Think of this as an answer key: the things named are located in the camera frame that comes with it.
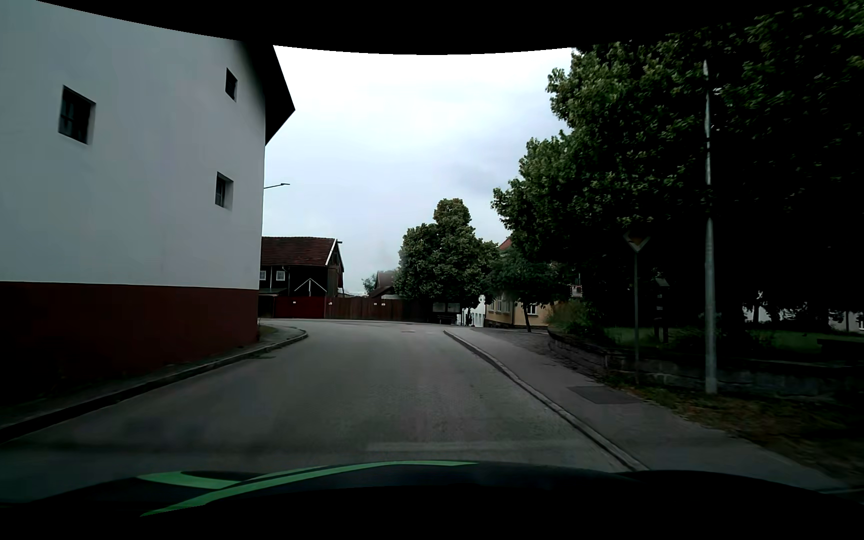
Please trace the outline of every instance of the sky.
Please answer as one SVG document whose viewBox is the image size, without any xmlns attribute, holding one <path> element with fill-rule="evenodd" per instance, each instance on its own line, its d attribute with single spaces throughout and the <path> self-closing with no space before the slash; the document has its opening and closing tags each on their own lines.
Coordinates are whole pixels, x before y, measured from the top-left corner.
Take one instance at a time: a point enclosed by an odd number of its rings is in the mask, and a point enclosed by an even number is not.
<svg viewBox="0 0 864 540">
<path fill-rule="evenodd" d="M 262 235 L 342 241 L 344 285 L 399 263 L 409 227 L 458 197 L 476 235 L 509 231 L 490 207 L 531 138 L 566 129 L 549 108 L 570 49 L 369 55 L 275 47 L 295 112 L 266 147 Z"/>
</svg>

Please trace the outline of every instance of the yellow house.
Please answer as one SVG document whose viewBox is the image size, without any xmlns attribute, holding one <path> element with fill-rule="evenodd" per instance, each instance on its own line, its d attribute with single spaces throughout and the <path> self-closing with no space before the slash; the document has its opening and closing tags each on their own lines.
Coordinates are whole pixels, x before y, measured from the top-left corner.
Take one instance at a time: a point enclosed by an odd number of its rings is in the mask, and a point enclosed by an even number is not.
<svg viewBox="0 0 864 540">
<path fill-rule="evenodd" d="M 504 242 L 499 244 L 499 251 L 505 251 L 512 245 L 512 240 L 506 238 Z M 528 313 L 529 326 L 534 328 L 545 328 L 548 326 L 548 315 L 552 312 L 552 305 L 528 305 L 525 311 L 522 310 L 522 304 L 518 299 L 510 298 L 506 295 L 501 295 L 492 300 L 492 303 L 486 306 L 485 327 L 486 328 L 520 328 L 524 329 L 525 314 Z"/>
</svg>

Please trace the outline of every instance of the tree foliage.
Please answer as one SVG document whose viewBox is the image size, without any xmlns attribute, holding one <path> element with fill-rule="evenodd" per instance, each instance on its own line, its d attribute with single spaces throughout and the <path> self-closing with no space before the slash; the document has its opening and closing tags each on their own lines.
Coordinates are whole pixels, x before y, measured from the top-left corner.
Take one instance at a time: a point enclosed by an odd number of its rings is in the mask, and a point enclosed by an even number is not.
<svg viewBox="0 0 864 540">
<path fill-rule="evenodd" d="M 594 45 L 548 80 L 568 132 L 530 140 L 492 205 L 530 258 L 578 265 L 600 309 L 631 302 L 635 228 L 652 237 L 640 278 L 701 313 L 711 215 L 723 324 L 756 302 L 820 326 L 864 310 L 864 279 L 835 279 L 864 274 L 864 0 Z"/>
<path fill-rule="evenodd" d="M 570 296 L 569 284 L 560 264 L 536 262 L 521 250 L 510 246 L 492 263 L 486 277 L 489 296 L 506 295 L 518 301 L 525 317 L 525 326 L 532 332 L 526 307 L 536 304 L 547 306 Z"/>
<path fill-rule="evenodd" d="M 377 278 L 377 274 L 372 274 L 371 276 L 362 279 L 362 289 L 366 291 L 366 294 L 372 294 L 372 291 L 376 290 Z"/>
<path fill-rule="evenodd" d="M 461 199 L 439 201 L 433 219 L 434 223 L 410 227 L 402 236 L 395 292 L 407 300 L 475 308 L 498 257 L 498 245 L 475 236 L 472 216 Z"/>
</svg>

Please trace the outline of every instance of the window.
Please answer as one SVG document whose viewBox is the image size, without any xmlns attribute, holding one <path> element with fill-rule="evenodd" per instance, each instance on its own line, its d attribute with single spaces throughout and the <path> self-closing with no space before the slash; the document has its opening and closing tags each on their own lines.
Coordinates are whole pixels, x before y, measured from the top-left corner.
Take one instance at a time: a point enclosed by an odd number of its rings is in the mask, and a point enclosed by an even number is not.
<svg viewBox="0 0 864 540">
<path fill-rule="evenodd" d="M 215 204 L 224 209 L 233 207 L 233 181 L 222 173 L 215 177 Z"/>
<path fill-rule="evenodd" d="M 233 72 L 226 69 L 225 70 L 225 93 L 228 94 L 228 97 L 235 100 L 235 90 L 239 85 L 239 80 L 235 78 Z"/>
<path fill-rule="evenodd" d="M 58 132 L 89 144 L 89 118 L 95 103 L 62 87 L 62 106 L 58 112 Z"/>
</svg>

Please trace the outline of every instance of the drain grate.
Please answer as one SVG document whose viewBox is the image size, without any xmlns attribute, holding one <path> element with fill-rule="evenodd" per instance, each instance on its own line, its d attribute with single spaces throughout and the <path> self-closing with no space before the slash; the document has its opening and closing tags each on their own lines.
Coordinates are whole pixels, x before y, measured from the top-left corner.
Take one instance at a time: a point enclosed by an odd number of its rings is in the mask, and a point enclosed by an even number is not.
<svg viewBox="0 0 864 540">
<path fill-rule="evenodd" d="M 568 389 L 597 405 L 626 405 L 642 402 L 639 398 L 607 386 L 570 386 Z"/>
</svg>

